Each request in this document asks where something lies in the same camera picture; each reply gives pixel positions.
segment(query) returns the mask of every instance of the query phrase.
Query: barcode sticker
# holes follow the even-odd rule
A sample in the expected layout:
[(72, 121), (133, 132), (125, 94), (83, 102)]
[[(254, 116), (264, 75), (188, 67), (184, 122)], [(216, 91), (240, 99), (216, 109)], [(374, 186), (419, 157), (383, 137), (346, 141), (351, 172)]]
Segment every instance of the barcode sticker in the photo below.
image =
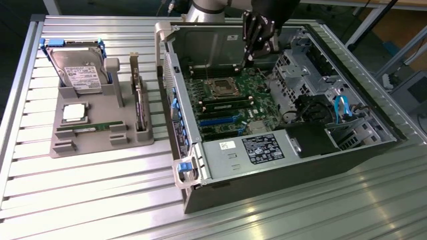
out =
[(65, 67), (65, 74), (76, 90), (101, 88), (99, 73), (95, 66)]

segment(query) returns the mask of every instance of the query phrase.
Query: warning label sticker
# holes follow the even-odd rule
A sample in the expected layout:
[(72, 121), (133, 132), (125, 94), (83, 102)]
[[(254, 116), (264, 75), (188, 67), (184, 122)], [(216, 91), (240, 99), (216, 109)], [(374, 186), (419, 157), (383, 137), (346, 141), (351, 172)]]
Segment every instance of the warning label sticker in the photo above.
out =
[(228, 35), (227, 41), (236, 41), (239, 39), (239, 35)]
[(252, 164), (262, 164), (286, 157), (274, 134), (248, 137), (242, 141)]
[(236, 147), (235, 141), (224, 141), (219, 143), (220, 150), (234, 149)]
[(76, 90), (99, 89), (101, 87), (99, 73), (95, 66), (65, 67), (65, 73)]

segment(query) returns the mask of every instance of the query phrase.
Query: hard drive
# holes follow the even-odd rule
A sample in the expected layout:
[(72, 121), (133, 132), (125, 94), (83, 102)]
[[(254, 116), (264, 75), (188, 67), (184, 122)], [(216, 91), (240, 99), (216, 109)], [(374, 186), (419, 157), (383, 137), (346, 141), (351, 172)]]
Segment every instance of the hard drive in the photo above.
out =
[(77, 94), (101, 92), (101, 85), (112, 83), (104, 69), (103, 41), (75, 42), (64, 39), (40, 39), (40, 48), (52, 62), (61, 87), (73, 87)]

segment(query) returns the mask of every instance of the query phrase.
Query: cpu socket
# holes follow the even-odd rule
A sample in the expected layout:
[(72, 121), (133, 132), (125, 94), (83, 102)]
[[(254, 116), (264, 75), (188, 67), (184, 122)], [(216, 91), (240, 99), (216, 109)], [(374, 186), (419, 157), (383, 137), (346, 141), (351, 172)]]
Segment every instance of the cpu socket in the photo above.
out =
[(215, 98), (235, 97), (240, 94), (235, 80), (231, 77), (215, 78), (208, 80), (207, 83)]

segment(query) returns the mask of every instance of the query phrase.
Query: blue cable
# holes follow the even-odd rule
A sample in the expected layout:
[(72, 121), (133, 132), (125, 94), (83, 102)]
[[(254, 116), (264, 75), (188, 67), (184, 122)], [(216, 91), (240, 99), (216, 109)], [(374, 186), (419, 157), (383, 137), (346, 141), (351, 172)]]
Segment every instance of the blue cable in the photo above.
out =
[(339, 105), (340, 105), (340, 100), (343, 100), (344, 102), (344, 114), (348, 114), (348, 116), (351, 117), (354, 114), (352, 114), (352, 111), (350, 110), (350, 107), (348, 107), (348, 99), (344, 95), (338, 95), (336, 98), (335, 98), (335, 116), (336, 116), (336, 124), (339, 123)]

